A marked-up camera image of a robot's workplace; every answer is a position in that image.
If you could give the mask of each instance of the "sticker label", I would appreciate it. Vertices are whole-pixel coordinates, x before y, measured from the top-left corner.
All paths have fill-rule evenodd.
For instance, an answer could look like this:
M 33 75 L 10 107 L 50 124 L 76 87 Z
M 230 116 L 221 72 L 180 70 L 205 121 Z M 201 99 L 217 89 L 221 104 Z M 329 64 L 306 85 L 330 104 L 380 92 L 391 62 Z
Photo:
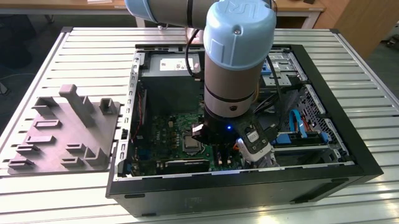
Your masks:
M 192 58 L 188 59 L 189 68 L 192 69 Z M 184 58 L 164 58 L 161 59 L 160 71 L 180 71 L 186 70 Z

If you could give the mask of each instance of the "slotted aluminum table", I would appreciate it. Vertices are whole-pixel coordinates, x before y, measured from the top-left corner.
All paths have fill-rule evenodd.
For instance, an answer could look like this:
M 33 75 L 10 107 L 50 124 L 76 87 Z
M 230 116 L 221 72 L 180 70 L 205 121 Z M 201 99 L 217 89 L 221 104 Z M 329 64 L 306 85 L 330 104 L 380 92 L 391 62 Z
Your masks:
M 136 219 L 104 197 L 106 172 L 9 176 L 6 162 L 32 125 L 36 111 L 30 107 L 36 97 L 53 96 L 61 102 L 58 87 L 76 84 L 78 94 L 88 95 L 92 102 L 112 97 L 124 103 L 134 45 L 185 42 L 181 28 L 64 31 L 0 138 L 0 223 L 117 224 L 166 219 L 169 223 L 229 224 L 399 222 L 397 100 L 340 34 L 329 30 L 278 29 L 274 43 L 304 45 L 383 168 L 384 175 L 368 183 L 351 186 L 314 203 Z

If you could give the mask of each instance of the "green circuit board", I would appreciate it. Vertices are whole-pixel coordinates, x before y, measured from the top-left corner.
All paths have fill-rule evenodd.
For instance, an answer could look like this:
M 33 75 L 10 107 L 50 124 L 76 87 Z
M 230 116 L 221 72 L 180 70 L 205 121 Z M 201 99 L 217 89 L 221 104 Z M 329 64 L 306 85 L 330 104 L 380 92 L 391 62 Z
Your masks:
M 198 151 L 184 151 L 184 137 L 190 136 L 190 125 L 198 122 L 200 114 L 153 116 L 150 125 L 150 143 L 148 148 L 138 146 L 140 175 L 156 175 L 154 161 L 208 160 L 209 171 L 232 170 L 240 167 L 238 157 L 230 158 L 228 166 L 217 166 L 213 161 L 212 146 L 197 143 Z

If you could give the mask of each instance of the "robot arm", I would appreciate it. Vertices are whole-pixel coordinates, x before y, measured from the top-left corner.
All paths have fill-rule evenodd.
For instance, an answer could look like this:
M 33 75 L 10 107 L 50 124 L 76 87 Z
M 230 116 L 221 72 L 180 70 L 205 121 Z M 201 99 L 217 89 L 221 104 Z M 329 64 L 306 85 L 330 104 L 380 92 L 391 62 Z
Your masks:
M 249 111 L 273 42 L 276 20 L 269 5 L 262 0 L 125 0 L 125 5 L 133 16 L 152 22 L 204 29 L 205 123 L 193 127 L 192 137 L 224 143 L 233 129 L 244 158 L 257 161 L 270 150 Z

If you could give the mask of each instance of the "motherboard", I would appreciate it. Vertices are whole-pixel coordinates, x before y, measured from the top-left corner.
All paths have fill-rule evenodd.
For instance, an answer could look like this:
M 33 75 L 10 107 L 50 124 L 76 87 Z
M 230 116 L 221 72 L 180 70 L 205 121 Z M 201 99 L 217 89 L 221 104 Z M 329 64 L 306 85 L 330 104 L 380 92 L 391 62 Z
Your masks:
M 192 139 L 190 125 L 201 119 L 201 114 L 152 117 L 149 145 L 138 145 L 133 151 L 133 175 L 170 174 L 173 166 L 178 168 L 177 173 L 241 169 L 241 158 L 233 145 L 224 146 L 228 160 L 226 164 L 221 164 L 221 156 L 213 150 L 214 146 Z

